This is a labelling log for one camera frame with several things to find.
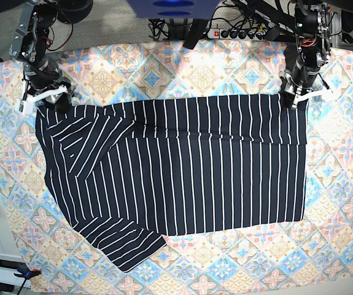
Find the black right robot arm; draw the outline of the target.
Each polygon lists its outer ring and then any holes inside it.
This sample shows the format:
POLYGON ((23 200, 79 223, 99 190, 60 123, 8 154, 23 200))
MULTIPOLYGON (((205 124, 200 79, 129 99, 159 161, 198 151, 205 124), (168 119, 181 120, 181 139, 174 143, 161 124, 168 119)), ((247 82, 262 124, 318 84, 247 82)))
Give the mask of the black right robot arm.
POLYGON ((75 25, 88 16, 93 1, 27 1, 22 8, 18 28, 10 47, 10 56, 23 63, 23 87, 17 109, 30 114, 44 104, 60 114, 71 106, 71 83, 65 79, 49 52, 53 41, 49 34, 59 20, 75 25))

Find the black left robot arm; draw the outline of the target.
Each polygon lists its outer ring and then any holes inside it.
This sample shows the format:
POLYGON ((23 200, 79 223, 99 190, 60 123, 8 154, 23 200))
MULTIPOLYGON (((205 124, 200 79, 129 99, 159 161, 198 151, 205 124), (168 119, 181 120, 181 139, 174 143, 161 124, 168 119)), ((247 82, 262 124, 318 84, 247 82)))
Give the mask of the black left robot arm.
POLYGON ((329 16, 329 7, 335 6, 353 17, 353 1, 295 1, 293 32, 295 34, 297 57, 291 71, 285 70, 282 78, 281 95, 287 108, 296 109, 308 99, 321 67, 331 57, 332 37, 339 36, 340 29, 333 32, 334 17, 329 16))

